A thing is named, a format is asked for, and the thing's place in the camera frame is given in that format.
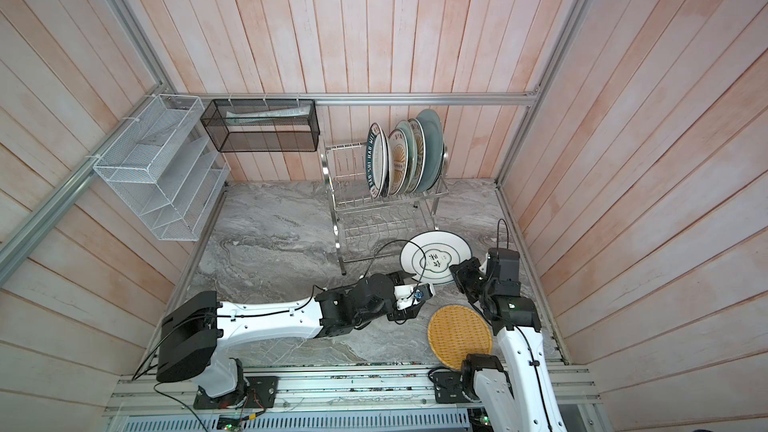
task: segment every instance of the wooden wall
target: wooden wall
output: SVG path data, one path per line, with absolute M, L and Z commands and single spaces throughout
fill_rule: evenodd
M 766 3 L 596 0 L 504 184 L 616 430 L 768 427 Z
M 105 0 L 0 0 L 0 241 L 154 86 Z M 2 428 L 87 430 L 189 249 L 86 191 L 0 290 Z
M 522 92 L 574 0 L 128 0 L 178 90 Z M 494 177 L 523 108 L 437 106 L 452 177 Z M 324 143 L 421 107 L 321 107 Z M 316 154 L 228 154 L 237 180 L 317 180 Z

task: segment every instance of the marble surface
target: marble surface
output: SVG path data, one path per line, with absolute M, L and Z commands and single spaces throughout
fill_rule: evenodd
M 497 220 L 503 216 L 494 183 L 449 180 L 448 188 L 450 194 L 440 200 L 436 224 L 464 237 L 475 257 L 482 258 L 495 246 Z M 397 262 L 394 257 L 377 259 L 371 273 L 393 272 Z M 313 284 L 328 288 L 351 284 L 360 271 L 352 268 L 347 276 L 340 273 L 321 182 L 236 184 L 228 192 L 186 298 L 214 289 L 219 300 L 238 303 L 299 300 L 310 296 Z M 532 298 L 526 271 L 521 269 L 520 278 L 522 294 Z M 434 364 L 437 357 L 427 341 L 427 325 L 435 311 L 448 304 L 467 304 L 454 284 L 437 286 L 436 296 L 418 317 L 403 325 L 378 318 L 361 331 L 335 338 L 280 338 L 236 346 L 232 357 L 239 357 L 245 366 Z M 542 332 L 547 358 L 559 359 L 551 334 Z

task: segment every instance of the robotic arm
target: robotic arm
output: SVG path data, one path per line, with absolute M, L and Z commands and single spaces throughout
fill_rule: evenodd
M 230 347 L 269 338 L 348 334 L 383 315 L 390 321 L 414 318 L 434 293 L 431 284 L 405 285 L 396 272 L 281 304 L 218 302 L 216 291 L 201 292 L 163 320 L 157 379 L 191 380 L 209 398 L 238 404 L 246 382 L 238 360 L 226 352 Z
M 520 254 L 506 248 L 489 249 L 483 266 L 471 258 L 450 267 L 459 291 L 490 323 L 512 374 L 493 355 L 469 354 L 462 386 L 482 401 L 496 431 L 565 432 L 544 361 L 542 325 L 533 301 L 520 295 L 519 268 Z

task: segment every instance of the yellow woven coaster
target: yellow woven coaster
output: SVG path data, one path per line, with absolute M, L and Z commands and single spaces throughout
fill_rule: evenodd
M 477 312 L 447 305 L 432 316 L 427 328 L 429 347 L 446 367 L 458 370 L 467 354 L 490 354 L 493 337 Z

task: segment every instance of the white wire file organizer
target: white wire file organizer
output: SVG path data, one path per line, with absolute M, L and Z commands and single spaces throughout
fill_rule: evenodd
M 94 166 L 160 240 L 196 241 L 229 175 L 190 138 L 202 113 L 199 97 L 157 96 Z
M 366 181 L 364 142 L 326 147 L 320 155 L 331 211 L 336 256 L 342 274 L 349 265 L 368 261 L 389 241 L 409 239 L 436 230 L 435 214 L 440 197 L 448 194 L 447 167 L 425 192 L 372 198 Z M 382 251 L 379 257 L 399 254 Z

